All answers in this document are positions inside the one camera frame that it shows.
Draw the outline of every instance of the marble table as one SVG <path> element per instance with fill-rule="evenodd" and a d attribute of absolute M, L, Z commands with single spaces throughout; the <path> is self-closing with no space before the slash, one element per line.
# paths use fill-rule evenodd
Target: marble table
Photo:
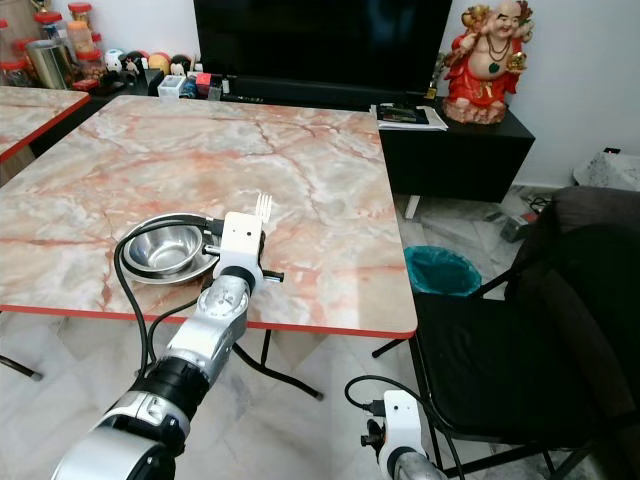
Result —
<path fill-rule="evenodd" d="M 253 296 L 250 327 L 413 335 L 369 114 L 150 97 L 118 97 L 0 190 L 0 310 L 132 319 L 116 241 L 162 213 L 253 213 L 259 192 L 274 198 L 262 265 L 286 278 Z M 200 283 L 133 289 L 152 319 Z"/>
<path fill-rule="evenodd" d="M 0 163 L 88 101 L 86 92 L 0 87 Z"/>

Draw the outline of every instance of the tiled floor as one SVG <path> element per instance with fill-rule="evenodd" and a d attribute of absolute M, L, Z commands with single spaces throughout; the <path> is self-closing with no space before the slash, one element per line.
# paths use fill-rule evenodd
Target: tiled floor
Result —
<path fill-rule="evenodd" d="M 397 198 L 398 211 L 405 198 Z M 502 206 L 423 199 L 413 221 L 399 223 L 405 245 L 431 244 L 467 256 L 492 278 L 511 263 L 518 245 L 500 240 L 503 210 L 525 208 L 511 196 Z M 176 327 L 162 325 L 158 348 Z M 254 357 L 260 331 L 241 340 Z M 178 479 L 355 480 L 381 479 L 375 456 L 362 448 L 367 417 L 351 407 L 343 388 L 351 378 L 381 374 L 417 388 L 407 344 L 381 358 L 380 339 L 277 332 L 269 366 L 303 379 L 325 393 L 318 402 L 288 385 L 261 376 L 232 356 L 193 422 Z M 50 478 L 57 461 L 131 384 L 139 355 L 131 322 L 3 313 L 0 352 L 40 370 L 33 382 L 0 367 L 0 480 Z M 362 399 L 381 398 L 385 387 L 355 388 Z M 423 418 L 423 444 L 433 454 Z M 456 441 L 463 461 L 492 452 L 488 444 Z M 446 466 L 453 464 L 442 446 Z M 472 480 L 544 478 L 542 459 L 530 459 L 469 475 Z M 583 462 L 570 478 L 594 478 Z"/>

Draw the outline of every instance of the fork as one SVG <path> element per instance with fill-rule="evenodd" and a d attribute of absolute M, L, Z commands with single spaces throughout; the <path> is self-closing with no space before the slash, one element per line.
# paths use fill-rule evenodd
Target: fork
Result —
<path fill-rule="evenodd" d="M 256 217 L 262 220 L 262 223 L 267 223 L 271 217 L 271 204 L 273 203 L 273 197 L 266 193 L 260 193 L 258 195 L 258 201 L 256 202 Z"/>

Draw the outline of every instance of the teal trash bag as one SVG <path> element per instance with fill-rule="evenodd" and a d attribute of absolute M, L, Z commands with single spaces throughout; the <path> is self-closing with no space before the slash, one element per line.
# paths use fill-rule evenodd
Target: teal trash bag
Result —
<path fill-rule="evenodd" d="M 404 250 L 414 292 L 466 297 L 482 284 L 473 264 L 441 247 L 408 247 Z"/>

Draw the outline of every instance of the metal bowl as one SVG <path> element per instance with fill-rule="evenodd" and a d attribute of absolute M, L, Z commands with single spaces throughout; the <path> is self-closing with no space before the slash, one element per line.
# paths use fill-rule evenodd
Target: metal bowl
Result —
<path fill-rule="evenodd" d="M 197 227 L 167 226 L 143 233 L 124 247 L 124 260 L 142 273 L 169 274 L 187 267 L 202 248 Z"/>

